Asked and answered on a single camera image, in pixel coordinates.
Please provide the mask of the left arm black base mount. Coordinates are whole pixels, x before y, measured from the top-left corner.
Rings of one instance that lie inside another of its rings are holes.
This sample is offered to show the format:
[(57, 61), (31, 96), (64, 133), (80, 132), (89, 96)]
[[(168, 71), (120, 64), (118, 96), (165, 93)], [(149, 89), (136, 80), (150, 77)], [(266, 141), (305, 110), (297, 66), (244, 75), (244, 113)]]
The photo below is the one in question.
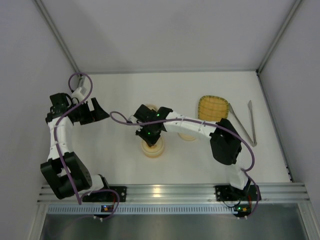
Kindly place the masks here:
[(110, 186), (108, 189), (100, 189), (89, 192), (82, 197), (84, 203), (111, 203), (126, 202), (127, 187), (126, 186)]

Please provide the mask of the cream lid with pink knob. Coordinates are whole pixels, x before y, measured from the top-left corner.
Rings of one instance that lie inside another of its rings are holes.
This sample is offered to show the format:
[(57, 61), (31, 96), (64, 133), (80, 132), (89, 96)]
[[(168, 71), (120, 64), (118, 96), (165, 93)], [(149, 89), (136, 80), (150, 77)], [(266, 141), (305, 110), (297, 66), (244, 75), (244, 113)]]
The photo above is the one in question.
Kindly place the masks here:
[(194, 137), (194, 136), (191, 136), (191, 135), (187, 135), (185, 133), (178, 133), (178, 136), (184, 140), (184, 141), (187, 141), (187, 142), (193, 142), (193, 141), (196, 141), (197, 138)]

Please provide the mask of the pink lunch box bowl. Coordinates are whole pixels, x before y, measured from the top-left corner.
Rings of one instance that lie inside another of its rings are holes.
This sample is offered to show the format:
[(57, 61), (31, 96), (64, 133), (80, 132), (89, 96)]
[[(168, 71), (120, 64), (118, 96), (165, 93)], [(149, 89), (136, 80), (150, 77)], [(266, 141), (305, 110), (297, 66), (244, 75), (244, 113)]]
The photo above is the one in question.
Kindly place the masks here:
[(156, 112), (158, 111), (158, 107), (156, 105), (154, 105), (154, 104), (145, 104), (145, 106), (147, 108), (149, 108), (150, 110), (154, 110)]

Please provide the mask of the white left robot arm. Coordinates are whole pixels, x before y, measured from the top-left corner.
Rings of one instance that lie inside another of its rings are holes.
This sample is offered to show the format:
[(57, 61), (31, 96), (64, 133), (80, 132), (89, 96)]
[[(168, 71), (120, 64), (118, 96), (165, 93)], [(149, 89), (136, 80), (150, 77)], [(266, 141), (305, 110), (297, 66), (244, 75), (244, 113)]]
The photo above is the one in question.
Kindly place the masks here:
[(82, 191), (108, 189), (108, 183), (101, 174), (91, 175), (87, 167), (76, 155), (72, 146), (74, 123), (87, 125), (110, 117), (91, 99), (93, 110), (84, 102), (75, 110), (77, 98), (66, 93), (50, 96), (52, 106), (45, 121), (50, 130), (50, 150), (47, 161), (40, 165), (40, 171), (58, 199), (64, 199)]

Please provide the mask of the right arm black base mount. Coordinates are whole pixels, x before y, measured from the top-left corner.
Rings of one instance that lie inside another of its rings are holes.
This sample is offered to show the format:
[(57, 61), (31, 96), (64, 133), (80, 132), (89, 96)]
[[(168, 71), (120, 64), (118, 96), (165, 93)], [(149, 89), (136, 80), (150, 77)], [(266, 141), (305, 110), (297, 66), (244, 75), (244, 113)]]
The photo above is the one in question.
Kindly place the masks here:
[(252, 201), (262, 199), (254, 185), (246, 186), (242, 190), (231, 185), (216, 185), (214, 189), (218, 202), (246, 201), (249, 200), (249, 197)]

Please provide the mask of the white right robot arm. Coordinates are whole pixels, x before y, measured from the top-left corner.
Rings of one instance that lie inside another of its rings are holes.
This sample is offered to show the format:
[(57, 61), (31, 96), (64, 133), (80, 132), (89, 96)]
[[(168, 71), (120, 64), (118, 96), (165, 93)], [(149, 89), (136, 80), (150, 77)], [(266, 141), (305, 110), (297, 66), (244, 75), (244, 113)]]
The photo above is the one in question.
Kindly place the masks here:
[(238, 164), (242, 141), (229, 120), (222, 118), (218, 122), (208, 122), (188, 118), (168, 107), (153, 110), (144, 104), (130, 119), (138, 124), (135, 134), (149, 147), (156, 145), (162, 132), (183, 134), (207, 142), (213, 159), (225, 166), (227, 179), (233, 188), (243, 191), (250, 183)]

